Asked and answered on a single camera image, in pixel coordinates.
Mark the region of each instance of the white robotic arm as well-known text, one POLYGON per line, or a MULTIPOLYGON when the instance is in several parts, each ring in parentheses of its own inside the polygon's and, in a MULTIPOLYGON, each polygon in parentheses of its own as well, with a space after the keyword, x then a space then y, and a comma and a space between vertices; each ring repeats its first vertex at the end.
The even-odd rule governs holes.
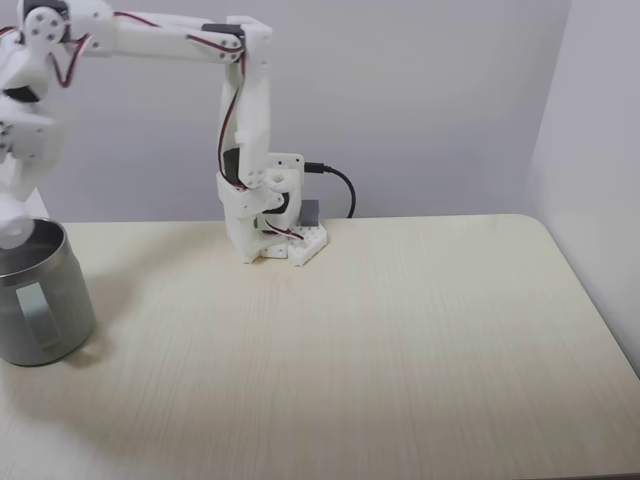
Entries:
POLYGON ((0 30, 0 248, 26 241, 24 201, 55 166, 62 127, 40 101, 54 80, 68 88, 82 56, 129 55, 225 65, 217 185, 227 232, 243 261, 304 264, 327 243, 320 225, 299 226, 304 160, 269 153, 268 46, 272 30, 249 17, 206 19, 116 12, 102 0, 19 0, 18 27, 0 30))

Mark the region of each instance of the white wall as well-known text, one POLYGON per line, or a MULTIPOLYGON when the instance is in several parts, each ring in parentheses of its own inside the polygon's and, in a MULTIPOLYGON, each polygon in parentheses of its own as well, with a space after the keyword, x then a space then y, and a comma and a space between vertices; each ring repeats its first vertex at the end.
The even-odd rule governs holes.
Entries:
POLYGON ((640 2, 574 2, 528 179, 529 211, 640 371, 640 2))
MULTIPOLYGON (((12 19, 3 1, 0 18, 12 19)), ((120 9, 275 28, 273 139, 344 170, 360 216, 513 211, 568 0, 113 0, 120 9)), ((221 219, 214 185, 219 67, 85 59, 66 158, 42 189, 65 221, 221 219)), ((344 216, 339 180, 310 181, 344 216)))

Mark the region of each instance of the light wood table surface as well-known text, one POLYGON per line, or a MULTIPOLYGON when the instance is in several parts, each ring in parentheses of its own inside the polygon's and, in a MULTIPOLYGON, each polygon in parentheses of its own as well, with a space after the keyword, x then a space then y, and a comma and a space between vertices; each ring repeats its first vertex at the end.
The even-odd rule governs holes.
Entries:
POLYGON ((0 479, 640 471, 640 382, 542 225, 326 226, 294 268, 222 223, 68 225, 99 328, 0 362, 0 479))

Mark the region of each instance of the wooden table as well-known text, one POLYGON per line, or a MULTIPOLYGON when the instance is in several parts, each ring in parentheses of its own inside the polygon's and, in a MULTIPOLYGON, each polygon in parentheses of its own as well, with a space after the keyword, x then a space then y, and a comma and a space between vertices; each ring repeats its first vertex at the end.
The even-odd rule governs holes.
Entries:
POLYGON ((640 382, 541 224, 326 225, 304 268, 221 223, 68 225, 100 325, 0 362, 0 479, 640 471, 640 382))

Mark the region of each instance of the can handle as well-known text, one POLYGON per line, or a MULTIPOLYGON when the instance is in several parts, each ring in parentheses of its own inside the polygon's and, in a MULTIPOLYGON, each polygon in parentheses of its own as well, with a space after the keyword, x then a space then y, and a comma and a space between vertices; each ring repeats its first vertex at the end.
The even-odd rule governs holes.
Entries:
POLYGON ((60 341, 60 332, 49 303, 39 283, 16 290, 22 315, 40 348, 52 347, 60 341))

